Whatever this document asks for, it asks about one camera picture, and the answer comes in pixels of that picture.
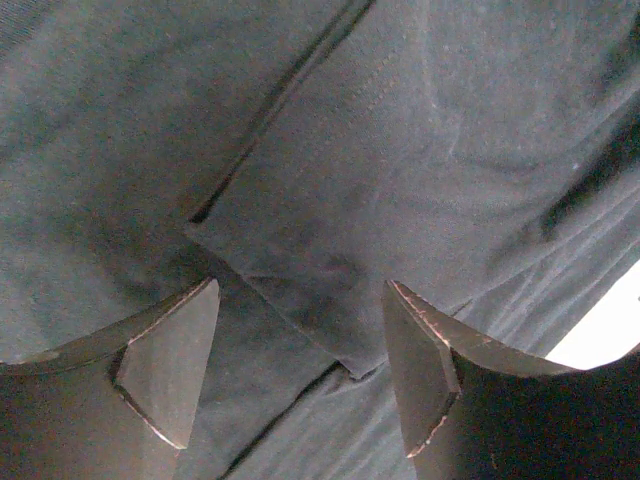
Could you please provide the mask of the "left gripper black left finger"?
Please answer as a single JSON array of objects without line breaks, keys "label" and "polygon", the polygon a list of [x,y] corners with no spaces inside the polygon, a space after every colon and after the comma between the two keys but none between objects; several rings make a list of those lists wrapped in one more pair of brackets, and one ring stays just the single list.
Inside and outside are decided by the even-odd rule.
[{"label": "left gripper black left finger", "polygon": [[88,336],[1,366],[4,479],[171,479],[219,311],[207,278]]}]

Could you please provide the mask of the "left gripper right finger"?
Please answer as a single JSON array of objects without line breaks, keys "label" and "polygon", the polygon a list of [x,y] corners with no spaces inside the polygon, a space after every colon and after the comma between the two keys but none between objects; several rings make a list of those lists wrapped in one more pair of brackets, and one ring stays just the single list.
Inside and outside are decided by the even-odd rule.
[{"label": "left gripper right finger", "polygon": [[635,479],[639,355],[576,370],[384,286],[407,457],[421,479]]}]

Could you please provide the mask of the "black t shirt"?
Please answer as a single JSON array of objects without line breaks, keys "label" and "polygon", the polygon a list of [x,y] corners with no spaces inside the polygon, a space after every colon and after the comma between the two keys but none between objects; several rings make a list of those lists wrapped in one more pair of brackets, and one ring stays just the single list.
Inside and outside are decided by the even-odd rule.
[{"label": "black t shirt", "polygon": [[1,5],[1,358],[216,278],[180,479],[411,479],[386,280],[545,354],[638,259],[635,1]]}]

